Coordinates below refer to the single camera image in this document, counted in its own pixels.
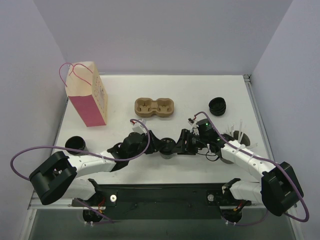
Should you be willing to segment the black cup lid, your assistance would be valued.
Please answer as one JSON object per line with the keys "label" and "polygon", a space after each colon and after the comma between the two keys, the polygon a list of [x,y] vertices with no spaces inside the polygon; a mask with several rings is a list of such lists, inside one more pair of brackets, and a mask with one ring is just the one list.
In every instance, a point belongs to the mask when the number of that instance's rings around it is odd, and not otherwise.
{"label": "black cup lid", "polygon": [[169,137],[162,138],[161,142],[163,143],[163,147],[159,152],[164,155],[171,155],[173,153],[173,149],[176,146],[176,142]]}

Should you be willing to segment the brown cardboard cup carrier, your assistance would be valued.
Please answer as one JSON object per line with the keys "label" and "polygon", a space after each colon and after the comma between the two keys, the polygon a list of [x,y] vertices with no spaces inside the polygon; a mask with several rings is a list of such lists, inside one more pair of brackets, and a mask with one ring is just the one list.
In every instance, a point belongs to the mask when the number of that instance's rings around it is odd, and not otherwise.
{"label": "brown cardboard cup carrier", "polygon": [[170,98],[158,98],[153,100],[148,97],[140,97],[137,98],[134,103],[135,114],[142,118],[149,118],[153,115],[168,118],[174,111],[175,104]]}

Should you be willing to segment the stack of black cup lids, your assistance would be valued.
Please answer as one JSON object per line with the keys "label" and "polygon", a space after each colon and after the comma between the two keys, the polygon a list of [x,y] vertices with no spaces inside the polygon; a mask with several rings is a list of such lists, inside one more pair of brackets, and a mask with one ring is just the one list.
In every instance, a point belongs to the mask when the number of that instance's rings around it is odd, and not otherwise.
{"label": "stack of black cup lids", "polygon": [[224,98],[216,97],[209,102],[208,107],[211,114],[220,117],[226,112],[227,105]]}

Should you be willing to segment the black paper cup with lettering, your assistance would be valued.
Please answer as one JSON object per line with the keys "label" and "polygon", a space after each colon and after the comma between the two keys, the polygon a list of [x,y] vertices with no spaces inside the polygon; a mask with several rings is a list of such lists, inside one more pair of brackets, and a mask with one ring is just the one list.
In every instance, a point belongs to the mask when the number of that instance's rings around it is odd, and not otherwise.
{"label": "black paper cup with lettering", "polygon": [[65,142],[65,147],[69,149],[86,151],[87,145],[81,136],[72,136]]}

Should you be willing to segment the pink and cream paper bag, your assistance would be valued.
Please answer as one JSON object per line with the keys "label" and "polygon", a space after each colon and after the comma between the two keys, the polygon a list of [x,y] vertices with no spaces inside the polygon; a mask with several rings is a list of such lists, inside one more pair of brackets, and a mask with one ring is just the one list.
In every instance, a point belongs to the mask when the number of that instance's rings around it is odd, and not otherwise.
{"label": "pink and cream paper bag", "polygon": [[62,79],[65,92],[87,127],[105,126],[108,122],[108,94],[93,61],[66,62],[69,70]]}

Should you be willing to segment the dark cup with EAT print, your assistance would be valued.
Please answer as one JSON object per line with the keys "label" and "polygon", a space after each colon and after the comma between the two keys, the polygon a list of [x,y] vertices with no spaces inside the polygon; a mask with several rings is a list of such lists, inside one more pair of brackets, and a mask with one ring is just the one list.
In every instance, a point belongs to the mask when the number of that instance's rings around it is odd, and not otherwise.
{"label": "dark cup with EAT print", "polygon": [[161,155],[161,157],[163,158],[163,159],[171,159],[174,155],[175,155],[175,153],[173,153],[173,152],[160,152],[160,155]]}

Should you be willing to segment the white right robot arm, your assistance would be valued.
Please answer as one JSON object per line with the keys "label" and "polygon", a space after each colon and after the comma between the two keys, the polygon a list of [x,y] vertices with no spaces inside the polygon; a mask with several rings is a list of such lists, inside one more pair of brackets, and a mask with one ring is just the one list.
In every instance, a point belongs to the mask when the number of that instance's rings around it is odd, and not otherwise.
{"label": "white right robot arm", "polygon": [[220,134],[208,119],[188,119],[189,130],[183,129],[176,144],[179,155],[195,155],[207,149],[219,159],[236,164],[254,179],[254,182],[234,178],[221,188],[221,197],[227,204],[249,201],[263,204],[275,216],[281,216],[303,196],[302,188],[290,164],[263,159],[241,144],[233,133]]}

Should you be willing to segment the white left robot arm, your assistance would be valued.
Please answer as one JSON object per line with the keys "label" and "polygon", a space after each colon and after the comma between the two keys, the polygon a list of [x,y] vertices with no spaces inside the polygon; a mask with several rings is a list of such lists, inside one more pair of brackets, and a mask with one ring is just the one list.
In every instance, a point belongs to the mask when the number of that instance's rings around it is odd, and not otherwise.
{"label": "white left robot arm", "polygon": [[132,132],[123,142],[93,155],[68,156],[57,151],[47,158],[30,175],[29,180],[43,205],[49,205],[71,193],[68,189],[79,177],[99,172],[115,172],[126,167],[130,159],[139,154],[153,154],[165,147],[151,130],[146,133]]}

